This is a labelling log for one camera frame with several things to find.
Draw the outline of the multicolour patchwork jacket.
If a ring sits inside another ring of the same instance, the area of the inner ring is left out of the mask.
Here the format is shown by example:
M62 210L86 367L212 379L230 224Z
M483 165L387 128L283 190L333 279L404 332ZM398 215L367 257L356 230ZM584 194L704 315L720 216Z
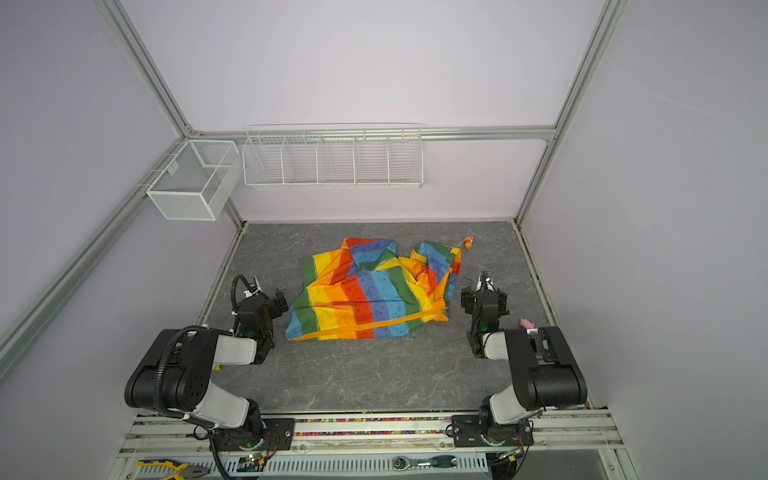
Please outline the multicolour patchwork jacket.
M449 320L462 250L422 242L408 256L390 239L346 238L300 260L302 290L288 311L294 342L404 337Z

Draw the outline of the green circuit board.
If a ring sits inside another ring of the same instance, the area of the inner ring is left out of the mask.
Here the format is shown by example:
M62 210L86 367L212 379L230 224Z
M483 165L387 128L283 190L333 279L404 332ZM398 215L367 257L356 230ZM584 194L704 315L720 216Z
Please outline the green circuit board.
M264 470L265 464L266 460L262 457L240 457L236 471L238 473L260 473Z

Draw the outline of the yellow handled pliers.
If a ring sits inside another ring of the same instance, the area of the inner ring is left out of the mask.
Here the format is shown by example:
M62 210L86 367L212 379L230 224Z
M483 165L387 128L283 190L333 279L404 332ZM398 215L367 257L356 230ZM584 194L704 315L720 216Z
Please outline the yellow handled pliers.
M208 468L191 465L189 463L178 462L171 459L142 459L138 460L138 467L162 467L173 472L168 479L192 480L202 478L210 473Z

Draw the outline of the green handled ratchet wrench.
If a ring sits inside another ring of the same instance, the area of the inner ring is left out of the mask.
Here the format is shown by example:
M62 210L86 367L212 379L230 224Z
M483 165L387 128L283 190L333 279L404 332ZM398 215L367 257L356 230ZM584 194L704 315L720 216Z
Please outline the green handled ratchet wrench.
M393 459L392 466L395 471L417 468L448 469L458 466L458 458L453 455L438 455L423 459L398 456Z

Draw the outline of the small white mesh basket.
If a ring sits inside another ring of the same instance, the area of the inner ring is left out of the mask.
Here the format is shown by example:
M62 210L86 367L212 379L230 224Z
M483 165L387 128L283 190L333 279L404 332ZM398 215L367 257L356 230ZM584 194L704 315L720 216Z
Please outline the small white mesh basket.
M148 185L147 195L167 220L215 221L242 173L235 142L186 140Z

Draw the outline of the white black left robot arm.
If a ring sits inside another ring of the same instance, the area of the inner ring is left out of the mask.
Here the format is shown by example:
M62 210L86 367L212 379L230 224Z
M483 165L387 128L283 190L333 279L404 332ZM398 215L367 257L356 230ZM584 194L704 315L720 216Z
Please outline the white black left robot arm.
M217 451L285 449L292 430L264 420L256 401L216 385L212 373L262 364L274 347L273 320L287 311L282 291L256 290L234 302L230 330L162 330L127 381L125 403L204 429Z

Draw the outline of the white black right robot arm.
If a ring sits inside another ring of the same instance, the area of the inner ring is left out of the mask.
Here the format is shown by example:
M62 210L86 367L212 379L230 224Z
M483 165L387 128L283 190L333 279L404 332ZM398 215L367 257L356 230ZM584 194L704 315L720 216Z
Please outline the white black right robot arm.
M570 346L556 326L503 328L507 294L487 272L476 287L461 292L461 306L472 317L467 332L472 354L505 361L511 383L487 396L476 414L455 415L450 431L457 447L527 447L533 444L532 418L548 408L587 402L586 380Z

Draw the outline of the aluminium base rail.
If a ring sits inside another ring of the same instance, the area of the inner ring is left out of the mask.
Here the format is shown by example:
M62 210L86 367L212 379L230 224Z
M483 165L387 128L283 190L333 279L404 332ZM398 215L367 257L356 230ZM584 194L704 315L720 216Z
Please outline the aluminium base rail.
M488 473L490 457L509 452L590 450L599 468L611 479L635 475L618 428L607 410L548 410L532 418L533 444L527 447L457 447L450 425L455 415L469 411L407 413L278 413L265 420L292 430L288 445L278 451L212 450L203 429L180 420L139 415L108 474L111 479L161 479L172 475L162 467L138 467L142 459L171 459L208 468L209 479L218 465L233 478L321 475L339 478L358 475L395 475L395 457L423 459L438 455L458 458L455 473ZM240 457L266 460L260 473L238 473Z

